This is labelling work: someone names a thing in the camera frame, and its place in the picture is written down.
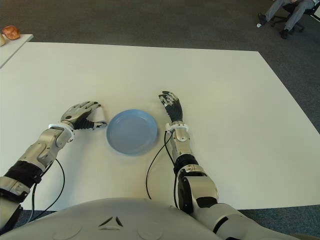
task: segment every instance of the white tabletop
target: white tabletop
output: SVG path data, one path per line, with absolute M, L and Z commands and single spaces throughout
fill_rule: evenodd
M 98 101 L 107 122 L 127 109 L 157 122 L 156 145 L 135 157 L 112 150 L 105 129 L 77 131 L 58 154 L 66 186 L 52 210 L 147 197 L 146 171 L 169 121 L 162 90 L 180 98 L 191 148 L 220 202 L 238 209 L 320 204 L 320 135 L 258 52 L 28 42 L 0 74 L 2 175 L 71 105 Z M 163 151 L 150 172 L 153 199 L 173 204 L 173 182 Z M 54 164 L 37 188 L 35 208 L 45 209 L 61 184 Z
M 21 34 L 16 40 L 9 40 L 5 35 L 5 45 L 0 47 L 0 69 L 7 61 L 22 47 L 23 44 L 29 42 L 34 36 L 32 34 Z

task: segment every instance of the blue plate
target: blue plate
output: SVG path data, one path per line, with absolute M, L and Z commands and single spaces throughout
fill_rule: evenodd
M 157 139 L 155 119 L 148 113 L 131 109 L 120 112 L 108 124 L 106 139 L 120 153 L 137 155 L 147 152 Z

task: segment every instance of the person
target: person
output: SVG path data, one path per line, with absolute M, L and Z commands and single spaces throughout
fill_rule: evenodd
M 283 39 L 288 38 L 288 33 L 292 30 L 295 24 L 301 19 L 307 9 L 312 9 L 320 0 L 276 0 L 266 14 L 259 12 L 258 18 L 261 25 L 269 22 L 275 13 L 284 5 L 295 4 L 295 10 L 289 20 L 285 23 L 284 29 L 280 32 Z

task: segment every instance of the gray carpet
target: gray carpet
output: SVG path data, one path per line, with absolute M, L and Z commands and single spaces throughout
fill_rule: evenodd
M 304 32 L 284 40 L 278 34 L 282 24 L 256 28 L 257 13 L 271 4 L 271 0 L 0 0 L 0 28 L 16 25 L 22 33 L 34 34 L 34 42 L 259 51 L 320 132 L 320 23 L 304 16 L 300 21 Z M 283 233 L 320 237 L 319 206 L 243 213 Z

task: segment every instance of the chair leg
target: chair leg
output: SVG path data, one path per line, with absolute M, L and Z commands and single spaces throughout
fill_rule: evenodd
M 305 29 L 305 27 L 303 25 L 301 25 L 300 23 L 296 23 L 295 25 L 299 26 L 301 29 L 299 30 L 300 33 L 302 33 Z
M 279 21 L 274 21 L 272 24 L 271 24 L 271 27 L 274 27 L 276 24 L 278 23 L 285 23 L 287 21 L 287 19 L 282 19 L 282 20 L 279 20 Z
M 290 18 L 290 16 L 291 16 L 291 14 L 289 14 L 289 16 L 287 16 L 287 17 L 284 17 L 284 16 L 273 16 L 273 18 L 271 18 L 271 21 L 274 21 L 275 19 L 280 19 L 280 20 L 274 21 L 271 24 L 271 27 L 274 27 L 278 23 L 285 23 Z

